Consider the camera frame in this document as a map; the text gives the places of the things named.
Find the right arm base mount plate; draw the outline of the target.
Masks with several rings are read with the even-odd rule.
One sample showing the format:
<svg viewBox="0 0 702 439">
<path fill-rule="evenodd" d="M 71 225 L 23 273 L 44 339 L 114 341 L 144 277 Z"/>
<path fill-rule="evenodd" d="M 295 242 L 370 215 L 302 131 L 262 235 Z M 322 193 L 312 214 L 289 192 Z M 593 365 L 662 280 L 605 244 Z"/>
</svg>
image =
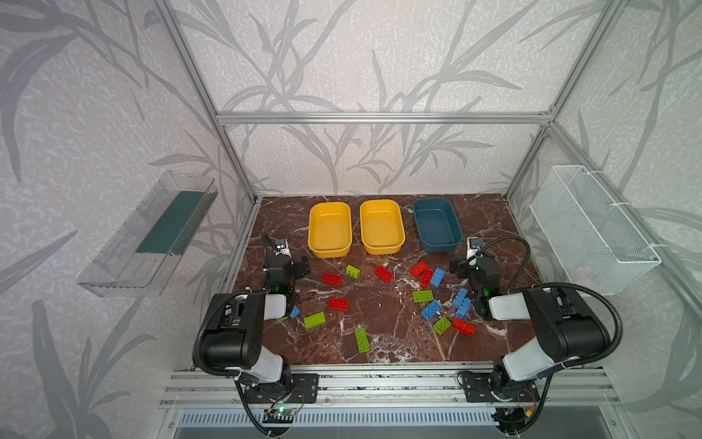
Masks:
<svg viewBox="0 0 702 439">
<path fill-rule="evenodd" d="M 460 371 L 457 382 L 464 392 L 466 402 L 539 402 L 539 391 L 533 380 L 516 382 L 506 373 L 494 371 L 479 373 Z"/>
</svg>

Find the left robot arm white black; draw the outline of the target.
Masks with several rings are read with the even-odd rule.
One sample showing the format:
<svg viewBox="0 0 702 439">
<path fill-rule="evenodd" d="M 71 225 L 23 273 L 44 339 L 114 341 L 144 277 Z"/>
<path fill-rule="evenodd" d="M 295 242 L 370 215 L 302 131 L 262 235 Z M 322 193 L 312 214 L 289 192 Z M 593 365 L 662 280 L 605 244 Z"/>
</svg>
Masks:
<svg viewBox="0 0 702 439">
<path fill-rule="evenodd" d="M 264 265 L 264 287 L 213 296 L 192 349 L 194 365 L 246 385 L 276 385 L 289 391 L 292 375 L 283 356 L 263 346 L 265 323 L 289 316 L 295 282 L 310 274 L 306 257 L 277 254 Z"/>
</svg>

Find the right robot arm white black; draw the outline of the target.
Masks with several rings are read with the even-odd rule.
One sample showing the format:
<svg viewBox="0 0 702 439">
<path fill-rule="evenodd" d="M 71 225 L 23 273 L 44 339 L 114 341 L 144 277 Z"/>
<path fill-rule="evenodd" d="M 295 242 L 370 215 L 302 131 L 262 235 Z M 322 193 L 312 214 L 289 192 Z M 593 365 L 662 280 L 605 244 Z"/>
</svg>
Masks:
<svg viewBox="0 0 702 439">
<path fill-rule="evenodd" d="M 477 376 L 502 398 L 558 371 L 603 360 L 623 340 L 619 312 L 588 287 L 556 282 L 502 294 L 497 262 L 480 254 L 451 259 L 450 272 L 469 281 L 473 306 L 481 318 L 531 322 L 535 337 L 495 360 L 490 374 Z"/>
</svg>

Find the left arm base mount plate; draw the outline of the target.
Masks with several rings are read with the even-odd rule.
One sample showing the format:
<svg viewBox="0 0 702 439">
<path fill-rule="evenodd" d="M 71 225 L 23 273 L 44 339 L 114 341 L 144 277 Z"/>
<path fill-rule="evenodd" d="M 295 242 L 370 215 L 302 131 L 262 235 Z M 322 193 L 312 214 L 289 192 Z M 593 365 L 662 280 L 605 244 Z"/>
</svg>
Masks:
<svg viewBox="0 0 702 439">
<path fill-rule="evenodd" d="M 319 390 L 320 376 L 316 373 L 293 373 L 279 382 L 258 384 L 244 391 L 249 404 L 314 404 Z"/>
</svg>

